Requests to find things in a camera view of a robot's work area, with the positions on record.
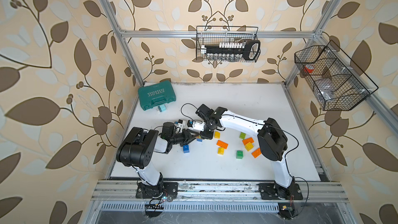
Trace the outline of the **orange lego brick long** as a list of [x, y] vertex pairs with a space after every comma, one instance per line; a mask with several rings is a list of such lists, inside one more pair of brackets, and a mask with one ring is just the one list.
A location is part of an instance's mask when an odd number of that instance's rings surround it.
[[219, 146], [219, 147], [221, 147], [223, 149], [227, 149], [228, 145], [229, 145], [228, 143], [225, 143], [225, 142], [223, 142], [221, 140], [218, 140], [216, 144], [217, 144], [217, 146]]

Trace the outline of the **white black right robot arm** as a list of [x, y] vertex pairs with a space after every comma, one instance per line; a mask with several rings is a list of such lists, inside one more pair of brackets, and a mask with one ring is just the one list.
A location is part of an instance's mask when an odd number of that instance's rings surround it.
[[214, 131], [218, 128], [234, 129], [251, 137], [256, 136], [261, 154], [271, 161], [275, 174], [275, 184], [285, 189], [292, 185], [293, 177], [288, 172], [285, 155], [288, 148], [288, 138], [275, 119], [250, 119], [223, 107], [216, 110], [197, 110], [196, 114], [204, 122], [203, 130], [200, 132], [203, 139], [211, 140]]

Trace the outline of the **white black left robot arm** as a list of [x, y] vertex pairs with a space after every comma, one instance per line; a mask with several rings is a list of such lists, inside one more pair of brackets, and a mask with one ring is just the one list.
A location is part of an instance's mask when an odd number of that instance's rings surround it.
[[151, 162], [153, 154], [168, 154], [174, 145], [189, 145], [198, 136], [199, 132], [181, 129], [172, 122], [164, 123], [161, 131], [133, 127], [119, 146], [116, 160], [132, 167], [144, 185], [160, 187], [162, 175]]

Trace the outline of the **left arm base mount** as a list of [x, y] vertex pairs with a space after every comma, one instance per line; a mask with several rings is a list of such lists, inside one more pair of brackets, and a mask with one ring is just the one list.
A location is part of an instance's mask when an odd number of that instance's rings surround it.
[[157, 199], [166, 197], [168, 201], [172, 201], [178, 194], [177, 182], [160, 182], [156, 186], [145, 185], [142, 182], [138, 183], [136, 192], [137, 199]]

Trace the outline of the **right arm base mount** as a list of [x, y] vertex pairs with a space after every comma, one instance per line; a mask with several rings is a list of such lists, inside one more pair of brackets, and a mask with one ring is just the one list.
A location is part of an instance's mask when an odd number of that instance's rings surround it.
[[300, 186], [292, 181], [292, 184], [284, 188], [277, 183], [260, 183], [259, 192], [262, 200], [303, 200]]

